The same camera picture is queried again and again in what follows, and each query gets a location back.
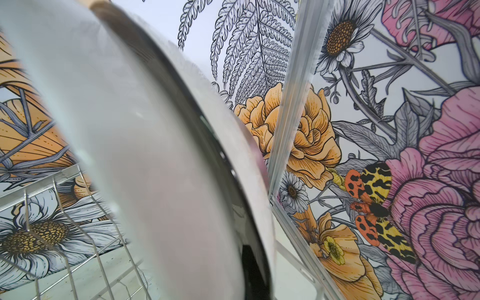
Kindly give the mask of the black geometric pattern plate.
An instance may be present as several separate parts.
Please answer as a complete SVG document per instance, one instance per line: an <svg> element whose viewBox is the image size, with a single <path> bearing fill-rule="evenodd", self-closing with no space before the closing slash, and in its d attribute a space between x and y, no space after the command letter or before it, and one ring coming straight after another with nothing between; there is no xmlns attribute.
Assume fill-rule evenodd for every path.
<svg viewBox="0 0 480 300"><path fill-rule="evenodd" d="M104 2L2 1L1 28L154 281L172 300L242 300L236 234L210 164L139 51L148 36Z"/></svg>

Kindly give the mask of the metal wire dish rack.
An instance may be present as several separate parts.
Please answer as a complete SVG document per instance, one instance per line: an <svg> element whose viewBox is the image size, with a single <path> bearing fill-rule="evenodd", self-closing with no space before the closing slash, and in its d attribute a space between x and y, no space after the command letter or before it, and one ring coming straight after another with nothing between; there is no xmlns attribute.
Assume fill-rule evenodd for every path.
<svg viewBox="0 0 480 300"><path fill-rule="evenodd" d="M165 300L79 166L1 169L1 298Z"/></svg>

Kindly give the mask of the large dark rimmed plate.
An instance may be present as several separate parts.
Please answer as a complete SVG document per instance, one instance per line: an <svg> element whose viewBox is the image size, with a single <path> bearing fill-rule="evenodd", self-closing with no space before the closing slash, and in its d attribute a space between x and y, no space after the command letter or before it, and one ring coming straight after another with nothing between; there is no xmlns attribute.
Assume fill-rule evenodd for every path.
<svg viewBox="0 0 480 300"><path fill-rule="evenodd" d="M184 113L196 141L212 161L242 248L251 247L272 300L275 297L275 227L267 196L266 167L250 132L221 102L202 71L140 17L110 2L97 2L91 10Z"/></svg>

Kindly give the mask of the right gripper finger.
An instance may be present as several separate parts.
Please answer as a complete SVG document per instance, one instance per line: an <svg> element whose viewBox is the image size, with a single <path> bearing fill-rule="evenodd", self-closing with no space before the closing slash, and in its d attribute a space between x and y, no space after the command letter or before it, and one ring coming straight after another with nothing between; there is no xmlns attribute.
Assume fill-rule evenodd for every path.
<svg viewBox="0 0 480 300"><path fill-rule="evenodd" d="M255 255L250 246L242 247L242 268L244 273L245 300L269 300L270 290L265 284Z"/></svg>

